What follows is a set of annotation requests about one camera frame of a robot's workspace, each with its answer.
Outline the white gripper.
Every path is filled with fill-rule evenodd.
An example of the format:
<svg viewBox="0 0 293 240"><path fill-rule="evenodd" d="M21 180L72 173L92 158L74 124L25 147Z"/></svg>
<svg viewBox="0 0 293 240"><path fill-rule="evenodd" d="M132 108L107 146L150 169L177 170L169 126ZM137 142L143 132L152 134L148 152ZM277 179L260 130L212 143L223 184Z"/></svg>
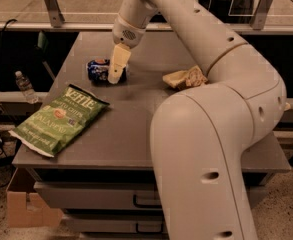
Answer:
<svg viewBox="0 0 293 240"><path fill-rule="evenodd" d="M108 71L108 81L117 84L122 76L123 70L131 56L131 49L136 47L146 29L137 28L126 22L120 15L115 19L112 35L114 46Z"/></svg>

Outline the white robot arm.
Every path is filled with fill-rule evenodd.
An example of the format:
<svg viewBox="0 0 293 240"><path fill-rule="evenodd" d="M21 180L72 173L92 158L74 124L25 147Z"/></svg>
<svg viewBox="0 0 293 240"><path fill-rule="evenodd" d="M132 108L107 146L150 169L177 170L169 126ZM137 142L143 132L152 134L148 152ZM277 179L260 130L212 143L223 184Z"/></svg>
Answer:
<svg viewBox="0 0 293 240"><path fill-rule="evenodd" d="M168 97L150 149L170 240L258 240L242 177L245 150L272 132L286 102L274 67L195 0L123 0L116 45L133 48L161 13L209 82Z"/></svg>

